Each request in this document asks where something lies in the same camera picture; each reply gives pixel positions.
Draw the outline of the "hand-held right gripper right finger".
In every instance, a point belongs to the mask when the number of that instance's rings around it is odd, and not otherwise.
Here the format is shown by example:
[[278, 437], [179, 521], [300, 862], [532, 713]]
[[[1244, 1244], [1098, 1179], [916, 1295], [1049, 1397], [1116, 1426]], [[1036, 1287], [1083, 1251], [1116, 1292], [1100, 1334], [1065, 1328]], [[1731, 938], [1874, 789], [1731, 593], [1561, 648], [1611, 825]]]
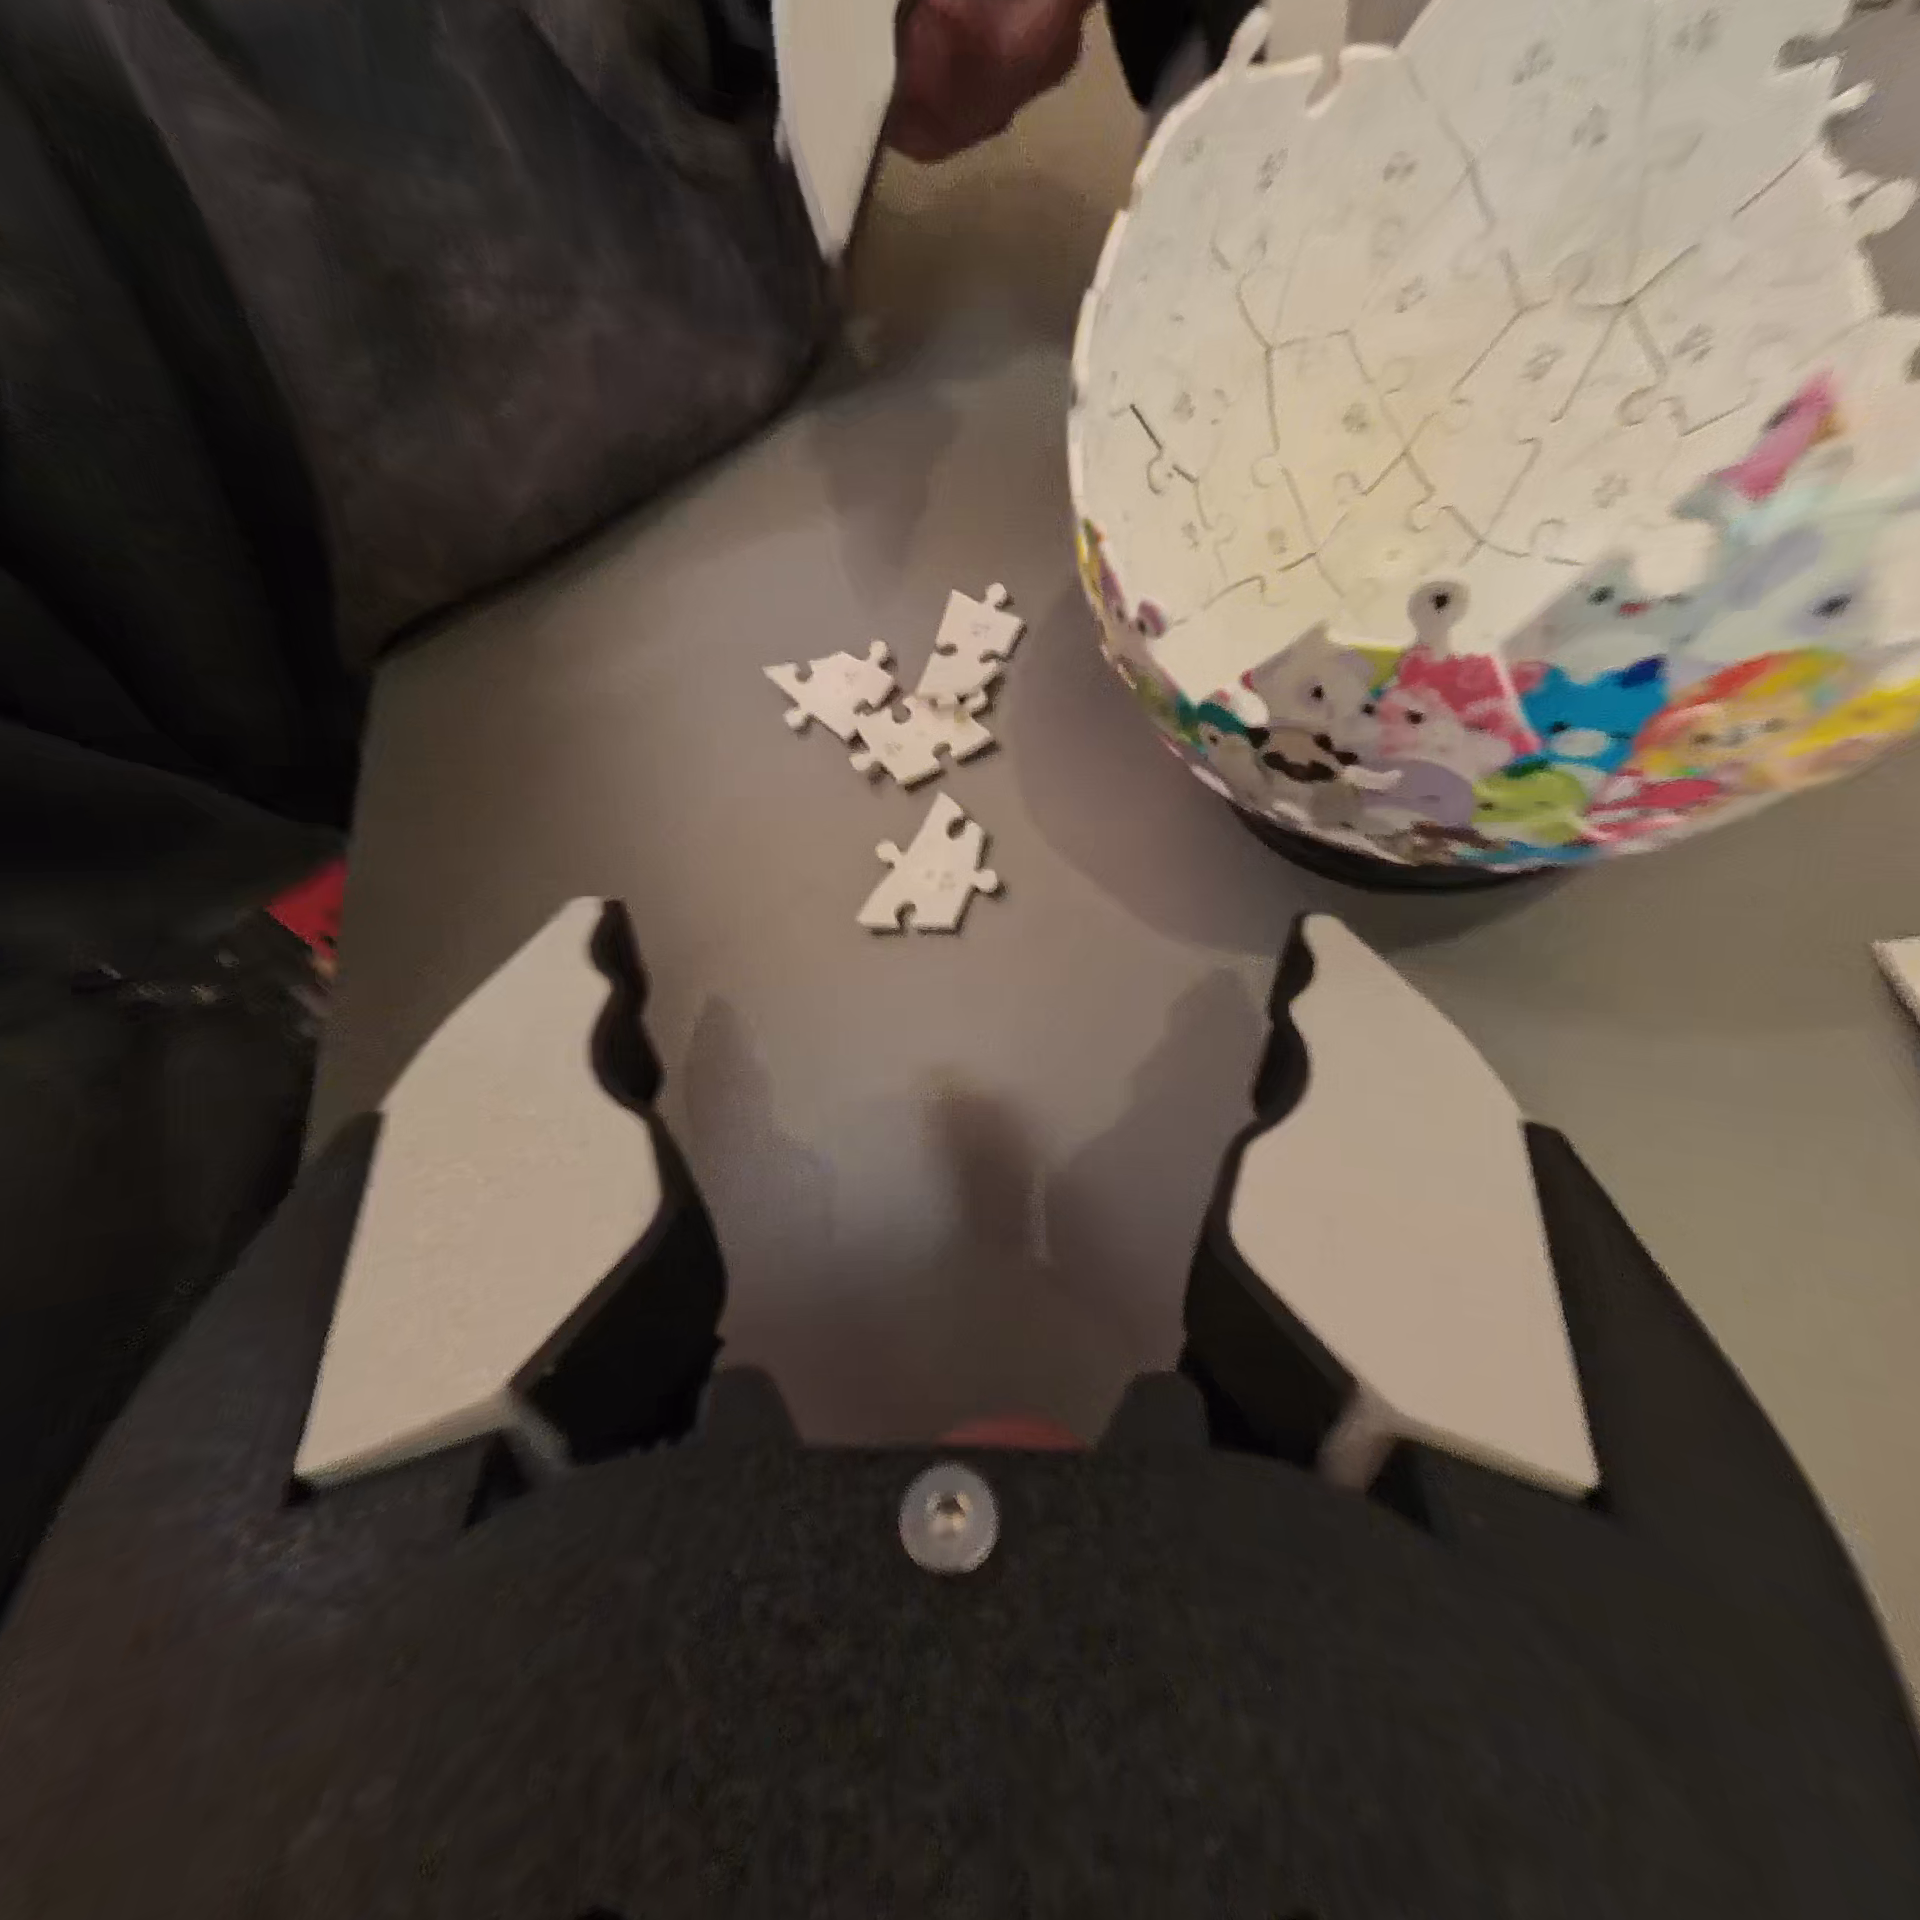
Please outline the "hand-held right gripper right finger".
[[1429, 1450], [1602, 1489], [1526, 1116], [1332, 915], [1278, 956], [1252, 1118], [1188, 1268], [1182, 1363], [1227, 1433], [1369, 1491]]

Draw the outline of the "colourful puzzle ball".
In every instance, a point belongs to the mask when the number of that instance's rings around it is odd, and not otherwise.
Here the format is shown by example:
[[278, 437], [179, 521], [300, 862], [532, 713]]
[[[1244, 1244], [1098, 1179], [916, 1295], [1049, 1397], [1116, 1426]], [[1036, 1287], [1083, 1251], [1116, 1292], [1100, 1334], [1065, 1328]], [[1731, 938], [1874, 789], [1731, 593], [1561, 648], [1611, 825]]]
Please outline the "colourful puzzle ball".
[[1227, 808], [1595, 869], [1917, 742], [1917, 310], [1864, 4], [1252, 7], [1072, 349], [1116, 680]]

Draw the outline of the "person's left forearm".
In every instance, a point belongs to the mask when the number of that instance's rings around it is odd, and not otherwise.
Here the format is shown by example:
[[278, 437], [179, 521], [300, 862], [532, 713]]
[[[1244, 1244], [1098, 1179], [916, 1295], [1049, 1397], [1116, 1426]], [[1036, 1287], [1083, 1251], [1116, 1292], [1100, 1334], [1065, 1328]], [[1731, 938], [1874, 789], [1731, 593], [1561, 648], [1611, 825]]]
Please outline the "person's left forearm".
[[351, 662], [757, 437], [830, 295], [768, 4], [5, 4], [5, 79]]

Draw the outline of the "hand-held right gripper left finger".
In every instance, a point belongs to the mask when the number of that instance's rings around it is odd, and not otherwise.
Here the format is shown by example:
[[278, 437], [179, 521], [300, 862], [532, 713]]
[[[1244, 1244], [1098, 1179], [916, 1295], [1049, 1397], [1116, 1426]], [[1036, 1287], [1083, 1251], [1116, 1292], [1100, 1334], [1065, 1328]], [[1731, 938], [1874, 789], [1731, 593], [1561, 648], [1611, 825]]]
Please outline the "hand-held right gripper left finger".
[[730, 1277], [642, 1006], [623, 905], [566, 899], [402, 1069], [300, 1483], [492, 1440], [566, 1472], [691, 1426]]

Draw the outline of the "red fabric item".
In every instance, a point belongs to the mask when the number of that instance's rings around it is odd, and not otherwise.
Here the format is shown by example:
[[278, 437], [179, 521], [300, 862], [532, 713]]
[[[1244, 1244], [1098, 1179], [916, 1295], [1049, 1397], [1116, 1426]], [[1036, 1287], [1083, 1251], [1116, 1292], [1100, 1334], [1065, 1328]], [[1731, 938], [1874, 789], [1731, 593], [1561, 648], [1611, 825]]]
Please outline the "red fabric item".
[[269, 921], [286, 933], [319, 982], [339, 974], [339, 946], [345, 919], [345, 858], [327, 858], [304, 872], [296, 885], [269, 899]]

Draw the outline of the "person's dark grey hoodie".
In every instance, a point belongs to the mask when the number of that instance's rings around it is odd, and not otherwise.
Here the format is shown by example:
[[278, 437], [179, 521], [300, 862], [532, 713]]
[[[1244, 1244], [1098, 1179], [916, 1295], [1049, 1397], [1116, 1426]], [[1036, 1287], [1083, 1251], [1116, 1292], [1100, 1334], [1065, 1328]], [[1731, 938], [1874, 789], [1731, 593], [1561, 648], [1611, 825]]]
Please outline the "person's dark grey hoodie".
[[366, 682], [315, 584], [148, 507], [5, 501], [5, 1605], [278, 1206]]

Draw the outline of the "person's left hand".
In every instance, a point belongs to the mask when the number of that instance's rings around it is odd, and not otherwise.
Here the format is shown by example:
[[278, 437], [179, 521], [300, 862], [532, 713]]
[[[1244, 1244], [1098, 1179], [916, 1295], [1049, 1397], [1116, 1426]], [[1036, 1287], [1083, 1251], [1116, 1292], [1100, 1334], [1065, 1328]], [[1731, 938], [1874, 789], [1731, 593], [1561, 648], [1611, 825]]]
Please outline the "person's left hand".
[[911, 0], [895, 19], [886, 150], [948, 161], [1004, 133], [1083, 54], [1083, 0]]

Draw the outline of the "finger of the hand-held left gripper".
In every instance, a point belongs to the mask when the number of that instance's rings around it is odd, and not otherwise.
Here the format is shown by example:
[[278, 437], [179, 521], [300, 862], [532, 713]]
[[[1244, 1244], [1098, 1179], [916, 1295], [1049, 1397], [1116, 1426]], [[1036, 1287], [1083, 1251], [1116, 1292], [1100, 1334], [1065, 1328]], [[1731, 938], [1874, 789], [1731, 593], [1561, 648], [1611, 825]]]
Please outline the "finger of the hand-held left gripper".
[[901, 0], [772, 0], [776, 150], [816, 249], [843, 260], [895, 104]]

